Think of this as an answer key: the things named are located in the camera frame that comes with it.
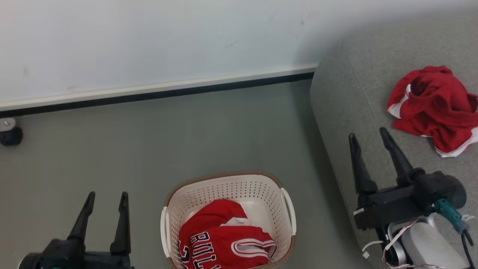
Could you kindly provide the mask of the grey fabric sofa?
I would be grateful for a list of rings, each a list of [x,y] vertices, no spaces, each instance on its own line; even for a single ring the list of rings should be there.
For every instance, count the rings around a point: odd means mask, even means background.
[[[467,202],[460,212],[473,216],[468,223],[475,245],[469,252],[478,269],[478,142],[457,157],[440,157],[431,139],[394,129],[387,111],[399,79],[426,66],[446,66],[478,95],[478,8],[386,24],[340,41],[317,67],[312,109],[360,248],[377,234],[357,229],[353,219],[357,194],[348,137],[356,135],[378,187],[395,186],[396,171],[379,133],[385,127],[413,166],[442,171],[464,185]]]

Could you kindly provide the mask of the white and black baseboard strip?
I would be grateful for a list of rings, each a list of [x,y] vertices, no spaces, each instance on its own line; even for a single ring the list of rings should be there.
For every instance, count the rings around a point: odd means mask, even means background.
[[[312,63],[264,72],[72,93],[15,102],[0,102],[0,118],[308,80],[314,76],[317,66],[318,63]]]

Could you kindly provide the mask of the red basketball jersey with lettering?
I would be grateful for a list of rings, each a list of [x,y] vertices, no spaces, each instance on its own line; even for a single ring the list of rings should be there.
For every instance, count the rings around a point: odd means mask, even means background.
[[[277,249],[270,234],[231,200],[200,209],[182,225],[178,241],[182,269],[251,269],[268,264]]]

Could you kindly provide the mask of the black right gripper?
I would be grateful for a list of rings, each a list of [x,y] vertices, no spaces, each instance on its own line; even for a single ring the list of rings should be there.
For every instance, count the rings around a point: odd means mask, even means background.
[[[438,201],[445,199],[456,209],[466,204],[464,185],[441,171],[426,173],[413,167],[386,128],[380,129],[384,147],[389,151],[396,170],[397,187],[378,191],[371,180],[354,133],[349,134],[349,147],[355,190],[365,196],[364,211],[354,216],[360,230],[380,228],[394,222],[405,222],[437,212]]]

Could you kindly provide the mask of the white perforated laundry basket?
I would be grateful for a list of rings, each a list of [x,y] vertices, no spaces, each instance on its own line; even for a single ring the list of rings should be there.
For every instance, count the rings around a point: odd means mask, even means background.
[[[272,261],[260,269],[275,269],[287,262],[297,242],[297,219],[288,192],[268,172],[233,171],[191,179],[170,191],[161,213],[161,241],[171,269],[181,268],[181,226],[218,199],[238,202],[252,224],[269,233],[277,243]]]

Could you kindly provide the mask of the red shorts with white trim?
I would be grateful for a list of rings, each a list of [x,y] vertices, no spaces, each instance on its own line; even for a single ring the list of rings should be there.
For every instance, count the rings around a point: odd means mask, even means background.
[[[406,74],[393,88],[387,110],[395,129],[431,138],[441,157],[457,157],[478,143],[478,95],[446,66]]]

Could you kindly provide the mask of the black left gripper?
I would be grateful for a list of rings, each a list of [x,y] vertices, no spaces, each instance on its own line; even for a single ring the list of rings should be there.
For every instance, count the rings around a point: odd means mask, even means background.
[[[109,252],[86,251],[83,244],[94,208],[90,192],[67,240],[53,239],[40,253],[29,253],[19,269],[134,269],[130,262],[130,214],[128,193],[121,194],[115,238]]]

